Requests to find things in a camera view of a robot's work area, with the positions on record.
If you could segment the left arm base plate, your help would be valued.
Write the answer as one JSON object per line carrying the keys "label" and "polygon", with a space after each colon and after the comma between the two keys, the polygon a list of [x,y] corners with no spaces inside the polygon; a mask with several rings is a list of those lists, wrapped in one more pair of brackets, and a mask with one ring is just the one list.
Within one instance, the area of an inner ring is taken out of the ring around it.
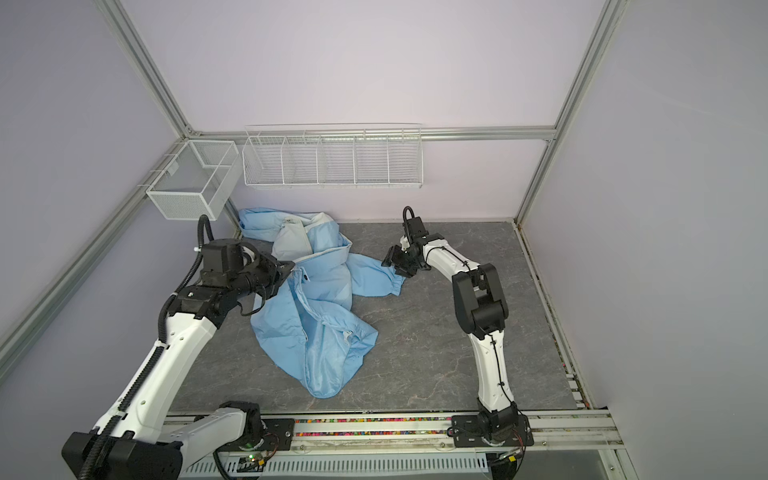
{"label": "left arm base plate", "polygon": [[295,420],[293,418],[267,418],[262,420],[261,437],[246,437],[237,448],[244,452],[281,452],[291,448],[294,437]]}

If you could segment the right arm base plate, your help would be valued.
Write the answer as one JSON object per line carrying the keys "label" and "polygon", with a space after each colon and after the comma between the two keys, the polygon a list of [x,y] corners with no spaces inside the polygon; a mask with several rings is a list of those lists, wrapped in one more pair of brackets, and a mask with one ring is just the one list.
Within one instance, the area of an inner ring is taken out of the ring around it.
{"label": "right arm base plate", "polygon": [[522,413],[501,427],[492,426],[480,414],[454,415],[446,432],[457,448],[532,447],[535,443],[529,419]]}

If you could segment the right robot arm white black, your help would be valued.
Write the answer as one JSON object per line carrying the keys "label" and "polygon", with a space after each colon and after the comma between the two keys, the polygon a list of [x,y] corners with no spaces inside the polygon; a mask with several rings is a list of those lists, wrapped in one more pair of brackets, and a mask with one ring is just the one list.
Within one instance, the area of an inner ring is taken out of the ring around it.
{"label": "right robot arm white black", "polygon": [[407,278],[421,270],[436,270],[451,282],[455,317],[475,358],[480,432],[492,443],[509,438],[519,425],[520,413],[505,363],[509,307],[497,269],[470,260],[436,235],[402,238],[389,249],[382,265]]}

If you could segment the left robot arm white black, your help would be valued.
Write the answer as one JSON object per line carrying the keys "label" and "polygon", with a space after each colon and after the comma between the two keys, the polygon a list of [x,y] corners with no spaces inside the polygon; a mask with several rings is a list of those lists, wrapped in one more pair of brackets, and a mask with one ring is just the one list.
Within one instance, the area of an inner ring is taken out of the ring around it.
{"label": "left robot arm white black", "polygon": [[170,407],[195,360],[242,298],[273,298],[295,268],[237,245],[234,261],[200,254],[198,280],[161,309],[158,338],[126,389],[87,432],[74,432],[62,457],[79,479],[176,479],[232,442],[260,444],[260,408],[229,401],[180,431],[164,435]]}

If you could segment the light blue jacket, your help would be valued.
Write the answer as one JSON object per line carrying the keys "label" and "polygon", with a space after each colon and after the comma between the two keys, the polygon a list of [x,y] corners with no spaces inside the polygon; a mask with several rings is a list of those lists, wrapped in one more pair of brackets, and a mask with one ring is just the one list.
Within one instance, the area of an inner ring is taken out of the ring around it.
{"label": "light blue jacket", "polygon": [[352,252],[325,213],[244,209],[244,237],[269,242],[294,267],[276,296],[256,304],[251,327],[261,348],[315,398],[337,395],[362,367],[378,332],[352,311],[353,299],[400,294],[404,277]]}

